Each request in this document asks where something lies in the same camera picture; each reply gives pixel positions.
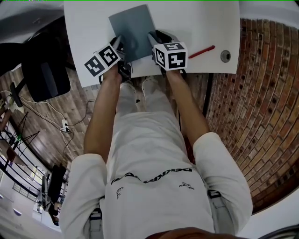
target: person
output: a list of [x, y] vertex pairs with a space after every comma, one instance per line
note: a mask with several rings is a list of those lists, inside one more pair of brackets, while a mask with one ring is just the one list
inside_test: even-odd
[[252, 201], [243, 174], [210, 132], [179, 71], [166, 76], [196, 165], [187, 158], [178, 121], [157, 81], [143, 81], [147, 112], [137, 112], [134, 87], [121, 84], [112, 67], [103, 75], [84, 154], [71, 165], [60, 217], [65, 239], [86, 238], [86, 222], [99, 205], [104, 239], [234, 238], [214, 233], [204, 181], [225, 198], [233, 234], [247, 223]]
[[48, 196], [51, 198], [51, 204], [48, 209], [48, 213], [52, 219], [54, 225], [59, 226], [58, 208], [61, 207], [61, 204], [58, 202], [60, 197], [60, 190], [63, 183], [64, 174], [66, 168], [62, 165], [53, 166], [51, 182], [48, 189]]

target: white table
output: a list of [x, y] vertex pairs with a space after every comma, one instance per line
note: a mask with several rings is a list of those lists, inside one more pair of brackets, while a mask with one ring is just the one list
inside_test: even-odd
[[[155, 28], [184, 42], [189, 55], [216, 46], [190, 59], [187, 73], [236, 73], [240, 45], [237, 1], [65, 1], [67, 33], [82, 87], [99, 83], [84, 64], [115, 37], [109, 16], [142, 4], [148, 5]], [[220, 59], [223, 50], [231, 53], [228, 63]], [[161, 74], [150, 56], [132, 62], [132, 66], [132, 77]]]

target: red pen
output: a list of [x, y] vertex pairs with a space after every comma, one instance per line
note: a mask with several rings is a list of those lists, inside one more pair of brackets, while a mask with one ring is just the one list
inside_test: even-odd
[[203, 50], [201, 50], [201, 51], [199, 51], [199, 52], [194, 53], [193, 55], [189, 56], [188, 58], [189, 58], [189, 59], [194, 58], [194, 57], [196, 57], [196, 56], [198, 56], [198, 55], [200, 55], [200, 54], [202, 54], [202, 53], [205, 53], [206, 51], [213, 50], [214, 48], [215, 48], [214, 45], [213, 45], [213, 46], [210, 46], [210, 47], [208, 47], [208, 48], [206, 48], [206, 49], [203, 49]]

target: electrical outlet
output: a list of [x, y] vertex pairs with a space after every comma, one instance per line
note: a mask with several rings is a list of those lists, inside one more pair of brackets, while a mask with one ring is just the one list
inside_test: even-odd
[[63, 128], [63, 131], [68, 132], [68, 129], [69, 129], [68, 122], [65, 119], [62, 120], [62, 128]]

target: brick wall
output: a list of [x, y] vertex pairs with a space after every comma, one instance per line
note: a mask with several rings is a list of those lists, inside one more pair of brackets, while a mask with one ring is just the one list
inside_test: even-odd
[[207, 119], [250, 187], [254, 212], [299, 186], [299, 31], [241, 19], [236, 74], [214, 74]]

